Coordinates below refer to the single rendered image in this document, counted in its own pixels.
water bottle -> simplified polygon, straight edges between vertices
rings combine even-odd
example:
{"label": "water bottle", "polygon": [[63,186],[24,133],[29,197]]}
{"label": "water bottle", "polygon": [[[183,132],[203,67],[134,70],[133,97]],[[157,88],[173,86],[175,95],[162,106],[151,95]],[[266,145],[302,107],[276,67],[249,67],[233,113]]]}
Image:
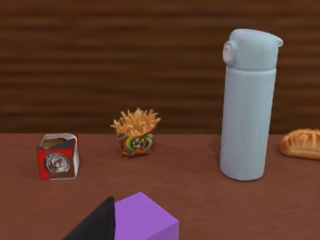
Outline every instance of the water bottle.
{"label": "water bottle", "polygon": [[220,169],[237,181],[264,175],[276,83],[279,37],[237,29],[223,48],[226,63]]}

purple cube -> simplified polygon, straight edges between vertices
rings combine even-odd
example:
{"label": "purple cube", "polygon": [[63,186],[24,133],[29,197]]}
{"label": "purple cube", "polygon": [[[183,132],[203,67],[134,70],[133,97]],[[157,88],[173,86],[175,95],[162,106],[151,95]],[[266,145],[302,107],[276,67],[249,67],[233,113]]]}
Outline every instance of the purple cube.
{"label": "purple cube", "polygon": [[179,240],[179,221],[142,192],[115,204],[114,240]]}

bread loaf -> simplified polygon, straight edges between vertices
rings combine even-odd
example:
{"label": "bread loaf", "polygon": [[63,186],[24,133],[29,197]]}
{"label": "bread loaf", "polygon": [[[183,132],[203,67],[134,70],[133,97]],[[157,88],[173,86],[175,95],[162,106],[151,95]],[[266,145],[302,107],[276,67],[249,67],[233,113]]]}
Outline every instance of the bread loaf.
{"label": "bread loaf", "polygon": [[282,139],[280,152],[288,157],[320,160],[320,130],[290,132]]}

wooden background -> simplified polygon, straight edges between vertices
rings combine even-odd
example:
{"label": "wooden background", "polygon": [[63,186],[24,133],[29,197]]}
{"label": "wooden background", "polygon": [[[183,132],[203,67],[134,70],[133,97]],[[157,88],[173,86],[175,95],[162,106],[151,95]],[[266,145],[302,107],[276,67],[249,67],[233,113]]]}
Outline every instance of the wooden background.
{"label": "wooden background", "polygon": [[0,20],[0,133],[112,133],[136,107],[161,133],[220,133],[237,28],[284,39],[271,133],[320,128],[316,0],[8,0]]}

brown table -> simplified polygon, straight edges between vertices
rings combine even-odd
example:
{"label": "brown table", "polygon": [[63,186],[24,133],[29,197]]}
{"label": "brown table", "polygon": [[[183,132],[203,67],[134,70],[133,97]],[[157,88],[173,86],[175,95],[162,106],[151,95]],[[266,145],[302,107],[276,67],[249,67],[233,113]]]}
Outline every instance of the brown table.
{"label": "brown table", "polygon": [[0,239],[60,240],[109,196],[144,192],[180,220],[180,240],[320,239],[320,162],[281,156],[271,136],[264,177],[219,170],[220,138],[157,135],[154,154],[123,160],[114,135],[80,135],[78,178],[41,181],[42,135],[0,135]]}

